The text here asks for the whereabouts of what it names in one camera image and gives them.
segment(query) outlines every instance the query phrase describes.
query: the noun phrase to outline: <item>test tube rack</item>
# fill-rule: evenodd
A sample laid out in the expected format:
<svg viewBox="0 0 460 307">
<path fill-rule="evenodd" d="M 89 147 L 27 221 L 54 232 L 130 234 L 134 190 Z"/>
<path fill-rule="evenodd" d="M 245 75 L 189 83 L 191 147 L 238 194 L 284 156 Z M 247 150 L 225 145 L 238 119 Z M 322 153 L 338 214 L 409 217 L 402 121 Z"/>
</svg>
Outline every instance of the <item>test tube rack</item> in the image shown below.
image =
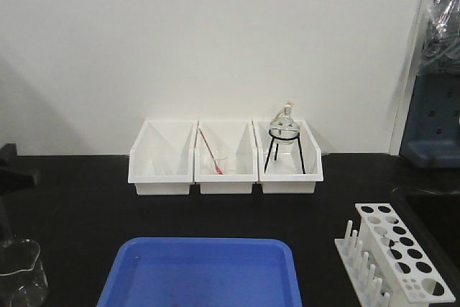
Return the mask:
<svg viewBox="0 0 460 307">
<path fill-rule="evenodd" d="M 388 203 L 358 203 L 358 230 L 348 221 L 335 239 L 362 307 L 428 307 L 454 294 Z"/>
</svg>

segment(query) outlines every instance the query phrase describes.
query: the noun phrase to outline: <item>black countertop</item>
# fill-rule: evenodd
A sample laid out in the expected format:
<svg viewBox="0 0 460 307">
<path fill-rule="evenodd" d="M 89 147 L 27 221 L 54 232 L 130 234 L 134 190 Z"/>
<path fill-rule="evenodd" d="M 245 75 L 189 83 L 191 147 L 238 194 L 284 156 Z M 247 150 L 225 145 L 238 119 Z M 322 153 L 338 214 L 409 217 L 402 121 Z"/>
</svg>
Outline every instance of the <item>black countertop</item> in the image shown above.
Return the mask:
<svg viewBox="0 0 460 307">
<path fill-rule="evenodd" d="M 95 306 L 118 248 L 134 237 L 251 237 L 293 251 L 303 305 L 359 306 L 334 238 L 355 203 L 390 202 L 396 187 L 452 191 L 458 170 L 420 170 L 400 157 L 323 157 L 324 181 L 310 195 L 137 196 L 128 157 L 17 157 L 13 168 L 40 170 L 36 188 L 4 197 L 16 237 L 37 240 L 50 294 L 44 307 Z"/>
</svg>

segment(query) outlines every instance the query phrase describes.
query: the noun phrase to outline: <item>black metal tripod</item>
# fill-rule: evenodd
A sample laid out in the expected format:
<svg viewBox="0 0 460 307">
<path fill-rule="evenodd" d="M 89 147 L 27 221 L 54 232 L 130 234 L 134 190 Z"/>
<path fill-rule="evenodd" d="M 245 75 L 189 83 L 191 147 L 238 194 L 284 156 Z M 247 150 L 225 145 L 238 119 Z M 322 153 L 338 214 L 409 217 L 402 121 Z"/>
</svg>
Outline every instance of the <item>black metal tripod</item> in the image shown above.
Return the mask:
<svg viewBox="0 0 460 307">
<path fill-rule="evenodd" d="M 268 134 L 271 136 L 272 138 L 272 141 L 270 142 L 270 147 L 268 149 L 268 154 L 267 154 L 267 159 L 265 160 L 265 167 L 264 167 L 264 172 L 267 171 L 267 166 L 268 166 L 268 161 L 270 160 L 270 155 L 272 153 L 272 148 L 273 148 L 273 142 L 275 141 L 275 139 L 277 140 L 282 140 L 284 142 L 288 142 L 290 140 L 297 140 L 297 144 L 299 146 L 299 154 L 300 154 L 300 162 L 302 163 L 302 172 L 303 174 L 306 174 L 305 173 L 305 165 L 303 164 L 303 154 L 302 154 L 302 144 L 300 143 L 300 133 L 298 132 L 294 137 L 292 138 L 281 138 L 281 137 L 277 137 L 275 136 L 270 130 L 268 130 Z M 279 143 L 276 143 L 276 149 L 275 149 L 275 161 L 276 159 L 278 158 L 278 146 L 280 144 Z"/>
</svg>

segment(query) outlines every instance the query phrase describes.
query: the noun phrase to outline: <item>white plastic bin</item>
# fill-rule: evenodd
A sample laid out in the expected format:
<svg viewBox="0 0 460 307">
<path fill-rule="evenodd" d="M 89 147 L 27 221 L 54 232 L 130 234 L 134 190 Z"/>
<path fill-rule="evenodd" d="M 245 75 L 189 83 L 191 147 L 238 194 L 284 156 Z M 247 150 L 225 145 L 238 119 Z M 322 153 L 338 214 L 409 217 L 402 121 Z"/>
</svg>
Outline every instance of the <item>white plastic bin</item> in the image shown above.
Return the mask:
<svg viewBox="0 0 460 307">
<path fill-rule="evenodd" d="M 251 193 L 257 182 L 257 148 L 252 123 L 202 122 L 198 125 L 215 156 L 223 159 L 224 174 L 213 166 L 206 143 L 198 130 L 195 148 L 195 182 L 203 194 Z"/>
<path fill-rule="evenodd" d="M 129 153 L 128 182 L 137 194 L 188 194 L 198 122 L 146 120 Z"/>
<path fill-rule="evenodd" d="M 304 120 L 295 120 L 300 125 L 300 143 L 302 146 L 305 172 L 302 172 L 297 140 L 291 145 L 280 145 L 275 161 L 275 148 L 264 171 L 270 147 L 271 136 L 268 134 L 270 122 L 254 121 L 254 132 L 259 153 L 259 182 L 264 193 L 313 193 L 316 181 L 323 181 L 321 149 Z"/>
</svg>

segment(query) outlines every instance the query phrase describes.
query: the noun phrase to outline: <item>red striped stirring rod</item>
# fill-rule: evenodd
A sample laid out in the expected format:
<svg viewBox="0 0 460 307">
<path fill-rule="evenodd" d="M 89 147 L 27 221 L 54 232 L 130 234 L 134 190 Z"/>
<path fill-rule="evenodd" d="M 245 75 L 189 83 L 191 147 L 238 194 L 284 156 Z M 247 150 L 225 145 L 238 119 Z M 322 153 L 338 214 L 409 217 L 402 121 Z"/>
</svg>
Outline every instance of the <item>red striped stirring rod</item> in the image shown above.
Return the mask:
<svg viewBox="0 0 460 307">
<path fill-rule="evenodd" d="M 211 155 L 211 158 L 213 159 L 214 161 L 214 168 L 216 169 L 216 173 L 218 173 L 219 175 L 223 175 L 224 172 L 222 171 L 222 169 L 219 167 L 219 165 L 217 164 L 216 162 L 216 159 L 214 158 L 214 155 L 213 155 L 213 152 L 211 151 L 211 148 L 209 147 L 209 144 L 208 144 L 208 141 L 206 140 L 206 138 L 204 137 L 204 134 L 202 133 L 201 129 L 200 130 L 200 134 L 204 140 L 204 143 L 206 144 L 207 148 L 208 148 L 208 151 L 209 151 L 209 154 Z"/>
</svg>

